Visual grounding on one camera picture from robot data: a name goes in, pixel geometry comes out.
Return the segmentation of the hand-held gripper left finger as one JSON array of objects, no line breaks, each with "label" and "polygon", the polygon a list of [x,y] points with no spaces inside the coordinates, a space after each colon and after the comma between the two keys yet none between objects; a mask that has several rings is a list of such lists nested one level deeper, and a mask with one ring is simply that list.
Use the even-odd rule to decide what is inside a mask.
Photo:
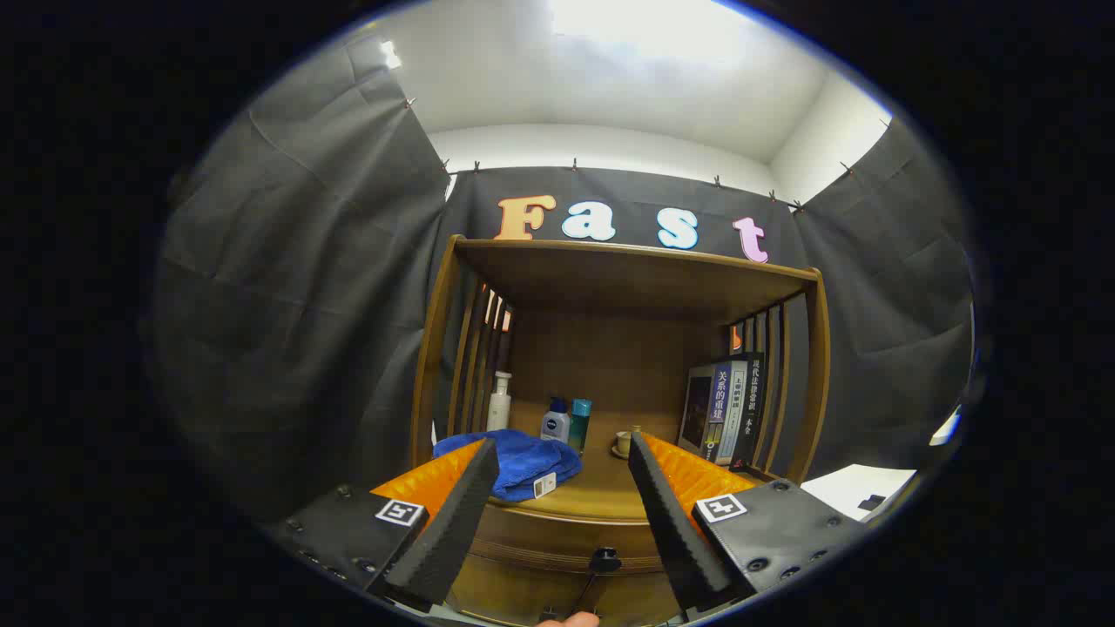
[{"label": "hand-held gripper left finger", "polygon": [[338,485],[266,533],[353,592],[430,610],[449,595],[498,474],[497,442],[482,438],[377,489]]}]

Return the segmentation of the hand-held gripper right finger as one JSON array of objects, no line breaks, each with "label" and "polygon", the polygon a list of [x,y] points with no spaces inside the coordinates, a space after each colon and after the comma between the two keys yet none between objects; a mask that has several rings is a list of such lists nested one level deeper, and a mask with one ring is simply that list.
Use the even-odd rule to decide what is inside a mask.
[{"label": "hand-held gripper right finger", "polygon": [[778,589],[867,539],[867,525],[788,480],[756,482],[642,432],[628,467],[682,610]]}]

